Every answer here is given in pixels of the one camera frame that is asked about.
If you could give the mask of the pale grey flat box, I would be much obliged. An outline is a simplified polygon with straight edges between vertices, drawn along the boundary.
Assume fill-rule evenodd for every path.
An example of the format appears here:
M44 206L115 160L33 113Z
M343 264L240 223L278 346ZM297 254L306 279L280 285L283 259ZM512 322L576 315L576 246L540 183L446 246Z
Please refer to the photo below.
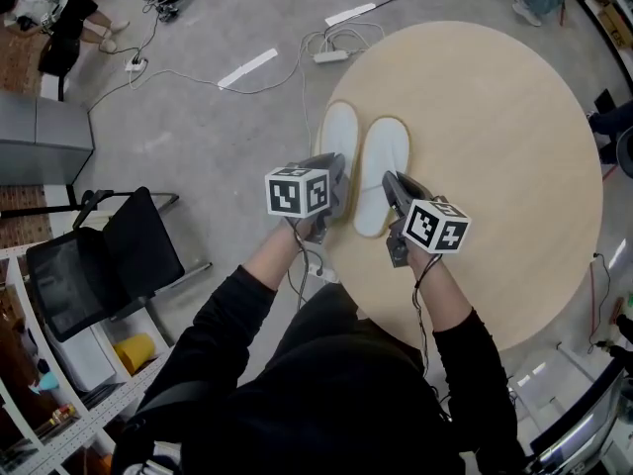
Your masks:
M112 345L101 323L66 341L57 340L48 326L45 334L55 359L77 392L88 393L103 384L120 382L111 361Z

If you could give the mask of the yellow container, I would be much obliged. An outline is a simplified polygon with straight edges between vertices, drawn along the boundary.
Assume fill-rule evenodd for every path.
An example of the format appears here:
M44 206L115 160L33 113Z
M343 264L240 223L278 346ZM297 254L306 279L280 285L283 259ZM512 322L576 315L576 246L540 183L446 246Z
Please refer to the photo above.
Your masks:
M153 356L155 344L145 332L135 334L113 345L117 356L131 376Z

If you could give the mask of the grey low cabinet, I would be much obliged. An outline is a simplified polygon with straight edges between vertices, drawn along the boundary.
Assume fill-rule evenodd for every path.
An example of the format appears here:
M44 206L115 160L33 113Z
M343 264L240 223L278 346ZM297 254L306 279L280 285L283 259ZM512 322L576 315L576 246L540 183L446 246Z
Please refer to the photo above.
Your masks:
M0 186L71 185L93 151L85 109L0 89Z

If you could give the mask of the person's right forearm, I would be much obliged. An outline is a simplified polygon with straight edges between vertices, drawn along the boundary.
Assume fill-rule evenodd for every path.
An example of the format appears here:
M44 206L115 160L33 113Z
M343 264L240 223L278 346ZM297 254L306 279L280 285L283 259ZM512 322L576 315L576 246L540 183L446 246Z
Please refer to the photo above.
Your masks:
M440 257L409 245L407 262L436 333L453 329L470 316L472 305Z

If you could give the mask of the person's left forearm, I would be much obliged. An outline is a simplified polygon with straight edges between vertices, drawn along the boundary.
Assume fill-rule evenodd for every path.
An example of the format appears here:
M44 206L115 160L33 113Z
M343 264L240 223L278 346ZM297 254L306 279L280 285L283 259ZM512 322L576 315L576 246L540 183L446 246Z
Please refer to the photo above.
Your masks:
M277 291L300 250L300 240L310 232L307 221L282 219L241 266L268 289Z

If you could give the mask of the white perforated shelf unit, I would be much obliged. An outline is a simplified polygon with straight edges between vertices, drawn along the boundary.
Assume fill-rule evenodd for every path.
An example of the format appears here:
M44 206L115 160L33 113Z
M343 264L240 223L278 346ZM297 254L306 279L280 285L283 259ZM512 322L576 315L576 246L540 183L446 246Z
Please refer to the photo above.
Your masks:
M57 433L50 440L42 441L28 425L5 383L0 380L0 396L5 400L4 408L34 450L29 458L8 475L51 475L54 472L68 475L67 470L63 468L63 462L80 447L95 443L107 453L114 451L115 443L105 431L105 425L139 403L156 373L165 363L171 348L146 309L135 312L118 324L104 321L91 326L89 332L94 335L98 346L114 368L116 382L108 387L108 395L104 399L91 408L87 407L64 374L37 321L19 265L19 258L26 254L26 250L25 245L0 249L0 261L7 262L6 285L15 289L25 316L26 327L31 330L38 348L38 355L46 361L57 381L60 395L73 407L75 415L62 425L56 426ZM116 331L123 331L122 337L146 333L154 342L154 355L135 374L128 372L111 344Z

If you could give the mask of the person's black top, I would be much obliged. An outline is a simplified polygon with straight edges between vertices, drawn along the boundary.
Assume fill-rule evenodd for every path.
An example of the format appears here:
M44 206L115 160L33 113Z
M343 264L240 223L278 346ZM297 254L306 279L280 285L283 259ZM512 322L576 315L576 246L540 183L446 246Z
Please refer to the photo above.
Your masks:
M116 446L113 475L134 475L159 441L181 448L180 475L413 469L484 475L524 465L495 343L476 312L434 336L450 401L421 356L360 320L330 284L296 314L264 370L238 384L274 292L237 268L211 295L146 391Z

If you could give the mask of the black stool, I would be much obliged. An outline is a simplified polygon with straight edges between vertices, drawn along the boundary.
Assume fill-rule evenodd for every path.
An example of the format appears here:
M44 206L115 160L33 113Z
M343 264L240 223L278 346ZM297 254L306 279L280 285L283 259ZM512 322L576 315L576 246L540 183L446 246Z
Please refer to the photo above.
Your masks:
M64 82L80 54L80 41L50 36L41 52L38 71L57 78L57 100L64 101Z

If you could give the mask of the white slipper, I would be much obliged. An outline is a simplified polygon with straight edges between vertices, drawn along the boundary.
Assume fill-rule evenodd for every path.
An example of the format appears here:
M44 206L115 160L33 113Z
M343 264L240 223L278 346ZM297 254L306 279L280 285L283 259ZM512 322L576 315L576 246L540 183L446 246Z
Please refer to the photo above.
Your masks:
M395 117L381 117L365 136L353 227L364 238L377 238L385 230L390 206L382 186L386 172L407 172L410 136L407 126Z
M327 107L319 131L318 150L333 152L344 157L346 193L344 208L340 218L344 220L351 209L351 195L355 166L360 148L360 123L353 105L343 100L335 100Z

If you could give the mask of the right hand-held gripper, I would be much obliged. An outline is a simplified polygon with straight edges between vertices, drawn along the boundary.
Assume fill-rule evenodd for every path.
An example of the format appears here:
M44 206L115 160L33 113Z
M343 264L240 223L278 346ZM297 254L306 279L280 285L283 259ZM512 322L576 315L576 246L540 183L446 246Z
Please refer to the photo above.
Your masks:
M456 205L431 201L433 195L410 176L386 171L382 187L397 219L389 226L387 248L394 268L407 265L407 242L427 253L458 253L471 218Z

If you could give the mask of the teal object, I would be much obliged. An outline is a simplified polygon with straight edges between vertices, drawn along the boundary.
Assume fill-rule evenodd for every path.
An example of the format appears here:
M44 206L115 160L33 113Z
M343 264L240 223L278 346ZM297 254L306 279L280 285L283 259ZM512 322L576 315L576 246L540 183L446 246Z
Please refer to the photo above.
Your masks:
M55 390L59 387L59 383L52 371L43 374L38 381L34 381L29 385L29 389L36 395L42 392Z

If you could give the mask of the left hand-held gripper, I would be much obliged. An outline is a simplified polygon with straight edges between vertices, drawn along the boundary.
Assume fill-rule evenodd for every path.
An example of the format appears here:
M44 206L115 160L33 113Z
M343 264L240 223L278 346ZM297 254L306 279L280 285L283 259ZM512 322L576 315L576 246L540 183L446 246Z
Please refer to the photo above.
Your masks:
M345 166L342 153L329 152L273 169L265 176L268 214L288 222L307 221L310 232L303 240L322 244L344 208Z

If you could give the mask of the cardboard box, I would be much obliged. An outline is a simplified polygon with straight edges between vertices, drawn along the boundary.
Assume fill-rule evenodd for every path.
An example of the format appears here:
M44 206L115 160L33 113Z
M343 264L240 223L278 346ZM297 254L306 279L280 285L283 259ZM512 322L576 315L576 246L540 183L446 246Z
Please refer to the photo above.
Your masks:
M617 48L633 48L633 30L615 6L608 4L602 7L597 16L607 35Z

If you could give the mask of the black monitor screen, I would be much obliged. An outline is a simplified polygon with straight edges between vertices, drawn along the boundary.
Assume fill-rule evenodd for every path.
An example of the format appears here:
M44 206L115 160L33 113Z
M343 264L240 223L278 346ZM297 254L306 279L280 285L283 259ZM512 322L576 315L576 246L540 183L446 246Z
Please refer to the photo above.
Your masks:
M624 368L612 361L579 400L530 443L530 475L581 475L599 460L617 418Z

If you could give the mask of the black mesh visitor chair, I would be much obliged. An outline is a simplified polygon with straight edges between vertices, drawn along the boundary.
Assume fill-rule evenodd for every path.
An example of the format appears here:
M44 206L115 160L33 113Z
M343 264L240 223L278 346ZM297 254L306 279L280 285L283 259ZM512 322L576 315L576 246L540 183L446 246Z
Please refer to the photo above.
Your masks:
M115 195L85 192L70 231L26 252L36 304L59 342L134 314L191 275L164 227L163 210L144 186L122 193L124 203L103 229L86 226L98 205Z

